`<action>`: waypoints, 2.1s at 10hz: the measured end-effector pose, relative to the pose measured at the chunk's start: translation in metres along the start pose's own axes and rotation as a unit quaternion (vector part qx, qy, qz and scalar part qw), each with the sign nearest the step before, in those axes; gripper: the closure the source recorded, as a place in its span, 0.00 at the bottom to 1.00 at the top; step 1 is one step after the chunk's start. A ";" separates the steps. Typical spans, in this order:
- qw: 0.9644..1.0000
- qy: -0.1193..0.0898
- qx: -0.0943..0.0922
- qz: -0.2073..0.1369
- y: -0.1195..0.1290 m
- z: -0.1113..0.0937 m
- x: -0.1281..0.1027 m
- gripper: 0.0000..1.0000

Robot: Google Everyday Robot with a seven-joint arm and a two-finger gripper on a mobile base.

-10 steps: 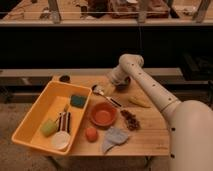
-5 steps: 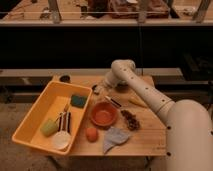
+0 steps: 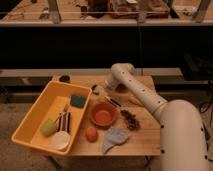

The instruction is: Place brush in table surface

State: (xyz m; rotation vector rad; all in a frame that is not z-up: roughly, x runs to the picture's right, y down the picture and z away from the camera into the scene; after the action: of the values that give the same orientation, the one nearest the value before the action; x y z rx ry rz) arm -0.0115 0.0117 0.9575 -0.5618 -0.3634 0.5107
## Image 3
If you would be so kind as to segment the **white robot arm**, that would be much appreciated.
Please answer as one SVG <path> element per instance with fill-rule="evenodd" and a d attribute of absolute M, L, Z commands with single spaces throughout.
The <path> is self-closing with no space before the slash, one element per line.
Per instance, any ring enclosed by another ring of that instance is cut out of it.
<path fill-rule="evenodd" d="M 161 125 L 161 171 L 210 171 L 202 118 L 198 109 L 186 100 L 167 101 L 139 82 L 130 63 L 115 63 L 105 80 L 114 90 L 123 84 Z"/>

